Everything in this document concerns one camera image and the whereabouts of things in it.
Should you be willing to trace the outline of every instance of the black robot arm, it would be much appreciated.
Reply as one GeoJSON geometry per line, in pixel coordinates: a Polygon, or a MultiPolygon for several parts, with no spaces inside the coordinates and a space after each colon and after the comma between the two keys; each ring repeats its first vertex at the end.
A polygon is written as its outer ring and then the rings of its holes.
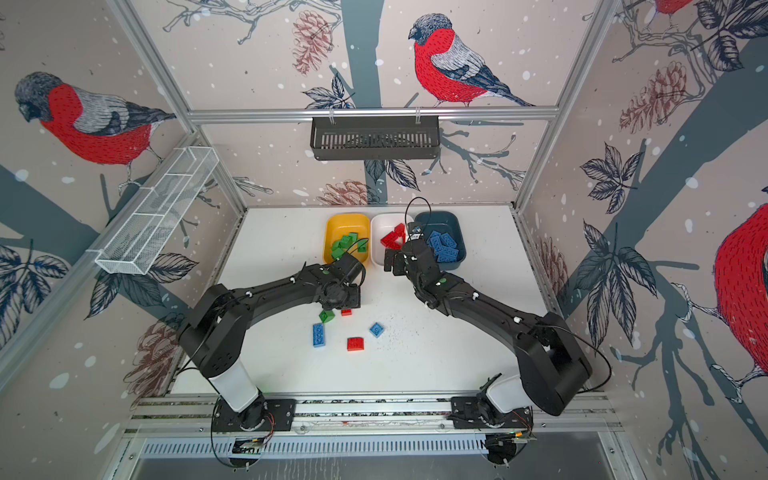
{"type": "Polygon", "coordinates": [[[385,270],[389,269],[395,275],[406,275],[416,297],[429,308],[477,326],[514,352],[525,393],[546,413],[560,415],[592,374],[584,352],[560,316],[522,312],[478,292],[459,276],[441,272],[419,233],[400,251],[386,251],[385,270]]]}

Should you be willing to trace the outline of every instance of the bird head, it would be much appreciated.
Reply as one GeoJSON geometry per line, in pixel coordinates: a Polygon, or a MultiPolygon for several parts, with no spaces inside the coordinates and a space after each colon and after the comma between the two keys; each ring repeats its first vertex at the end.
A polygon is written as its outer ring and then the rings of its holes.
{"type": "Polygon", "coordinates": [[[48,106],[48,93],[57,86],[64,84],[55,75],[36,71],[22,78],[16,84],[16,103],[18,110],[26,121],[39,118],[41,121],[51,121],[51,109],[48,106]]]}
{"type": "Polygon", "coordinates": [[[424,45],[429,37],[440,28],[453,28],[451,21],[442,13],[429,13],[422,15],[413,24],[408,38],[413,38],[419,45],[424,45]]]}

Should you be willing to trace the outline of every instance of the white table surface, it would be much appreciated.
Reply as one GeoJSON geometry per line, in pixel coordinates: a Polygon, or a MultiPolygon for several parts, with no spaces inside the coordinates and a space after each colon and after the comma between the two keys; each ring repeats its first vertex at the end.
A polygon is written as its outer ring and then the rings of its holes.
{"type": "MultiPolygon", "coordinates": [[[[425,208],[411,207],[415,215],[425,208]]],[[[505,206],[437,207],[459,221],[467,257],[452,273],[514,308],[544,315],[546,308],[511,212],[505,206]]],[[[404,207],[258,208],[248,211],[223,269],[228,288],[257,286],[323,263],[323,237],[332,215],[368,217],[404,207]]],[[[262,320],[245,335],[240,358],[266,393],[459,392],[476,390],[489,376],[516,372],[514,353],[469,323],[428,310],[404,277],[366,261],[362,305],[326,324],[326,345],[312,346],[318,303],[262,320]],[[377,339],[368,328],[379,322],[377,339]],[[347,352],[348,337],[365,350],[347,352]]],[[[215,393],[196,370],[180,374],[174,394],[215,393]]]]}

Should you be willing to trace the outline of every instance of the white wire basket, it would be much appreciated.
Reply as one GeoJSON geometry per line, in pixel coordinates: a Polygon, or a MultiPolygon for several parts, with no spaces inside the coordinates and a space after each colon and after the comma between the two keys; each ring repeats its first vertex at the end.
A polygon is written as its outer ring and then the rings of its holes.
{"type": "Polygon", "coordinates": [[[96,264],[108,273],[145,275],[218,163],[211,147],[179,149],[168,172],[148,188],[96,264]]]}

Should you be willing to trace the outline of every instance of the metal mesh basket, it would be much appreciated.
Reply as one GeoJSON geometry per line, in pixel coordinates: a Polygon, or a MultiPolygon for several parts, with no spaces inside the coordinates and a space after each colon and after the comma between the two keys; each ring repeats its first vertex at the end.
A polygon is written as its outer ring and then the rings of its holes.
{"type": "Polygon", "coordinates": [[[312,120],[310,146],[317,160],[414,160],[437,158],[436,116],[340,117],[312,120]]]}
{"type": "Polygon", "coordinates": [[[108,273],[144,275],[219,163],[210,147],[186,147],[160,180],[149,187],[125,224],[96,259],[108,273]]]}

